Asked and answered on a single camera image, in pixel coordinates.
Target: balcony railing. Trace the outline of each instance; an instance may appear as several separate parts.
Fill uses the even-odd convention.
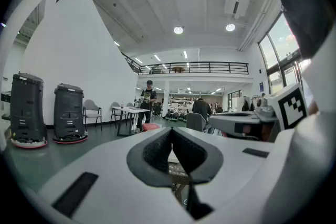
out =
[[[141,66],[138,72],[139,75],[174,73],[249,74],[248,63],[243,62],[171,62]]]

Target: red cushion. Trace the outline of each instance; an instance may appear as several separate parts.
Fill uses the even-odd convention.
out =
[[[155,129],[159,129],[160,126],[156,125],[155,123],[144,123],[142,125],[142,130],[145,131],[150,131],[150,130],[155,130]]]

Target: person sitting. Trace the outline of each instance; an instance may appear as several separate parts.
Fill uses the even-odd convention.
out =
[[[212,114],[212,110],[210,108],[210,105],[203,100],[203,98],[199,98],[194,102],[192,112],[202,115],[202,117],[205,119],[206,124],[203,128],[203,131],[208,129],[208,134],[213,133],[213,128],[210,127],[208,122],[208,114]]]

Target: large window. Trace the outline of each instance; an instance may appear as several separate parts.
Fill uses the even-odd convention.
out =
[[[277,57],[273,50],[273,46],[269,41],[268,36],[264,37],[262,42],[260,42],[260,46],[264,53],[265,64],[267,68],[270,68],[278,63]]]
[[[309,65],[310,60],[302,60],[299,46],[291,32],[283,14],[259,43],[264,57],[266,72],[271,94],[283,87],[300,83],[307,105],[312,100],[312,94],[302,77],[302,72]]]
[[[273,41],[280,61],[299,49],[295,36],[290,30],[283,14],[281,14],[273,28],[270,30],[269,36]]]

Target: black slot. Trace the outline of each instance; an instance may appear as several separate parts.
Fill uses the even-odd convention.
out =
[[[53,207],[67,217],[71,217],[94,185],[98,175],[85,172],[54,202]]]

